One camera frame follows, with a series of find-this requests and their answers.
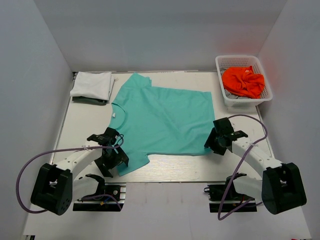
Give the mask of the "teal t shirt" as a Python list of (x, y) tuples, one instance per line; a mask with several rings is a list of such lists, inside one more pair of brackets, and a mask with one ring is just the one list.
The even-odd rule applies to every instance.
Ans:
[(210, 92), (157, 87), (133, 73), (112, 102), (109, 127), (124, 136), (128, 164), (120, 176), (149, 163), (149, 155), (202, 156), (215, 119)]

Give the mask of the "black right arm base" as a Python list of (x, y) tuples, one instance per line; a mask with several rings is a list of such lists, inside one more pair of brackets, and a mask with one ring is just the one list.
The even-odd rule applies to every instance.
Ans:
[[(230, 179), (231, 179), (231, 176), (228, 176), (225, 182), (210, 183), (203, 189), (203, 192), (205, 194), (208, 194), (210, 213), (218, 213), (221, 200), (223, 198), (223, 195), (225, 193), (225, 190), (228, 186)], [(249, 199), (250, 199), (249, 196), (236, 192), (235, 186), (232, 183), (224, 199), (221, 212), (228, 213)], [(236, 212), (237, 213), (257, 212), (257, 203), (255, 199), (253, 198), (249, 203), (247, 203), (242, 208), (238, 209)]]

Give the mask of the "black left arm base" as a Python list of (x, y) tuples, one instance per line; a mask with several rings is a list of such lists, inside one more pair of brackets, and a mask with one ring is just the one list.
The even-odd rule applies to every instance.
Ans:
[(87, 174), (73, 182), (74, 212), (120, 212), (125, 198), (124, 183), (107, 183), (99, 175)]

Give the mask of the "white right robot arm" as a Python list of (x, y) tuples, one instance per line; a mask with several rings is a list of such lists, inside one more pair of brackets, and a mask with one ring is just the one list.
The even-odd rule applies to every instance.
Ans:
[(228, 117), (213, 121), (204, 147), (221, 156), (230, 151), (241, 158), (224, 184), (209, 184), (203, 190), (219, 220), (234, 212), (255, 212), (259, 205), (277, 215), (307, 203), (298, 166), (269, 156), (258, 143), (242, 130), (234, 130)]

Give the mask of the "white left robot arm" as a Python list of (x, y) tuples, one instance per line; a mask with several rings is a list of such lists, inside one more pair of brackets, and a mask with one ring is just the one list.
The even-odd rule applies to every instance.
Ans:
[(122, 150), (124, 136), (108, 127), (102, 134), (92, 134), (83, 146), (70, 148), (71, 155), (56, 164), (45, 163), (39, 169), (30, 201), (33, 205), (58, 216), (64, 214), (74, 200), (112, 201), (105, 179), (116, 166), (128, 166), (129, 157)]

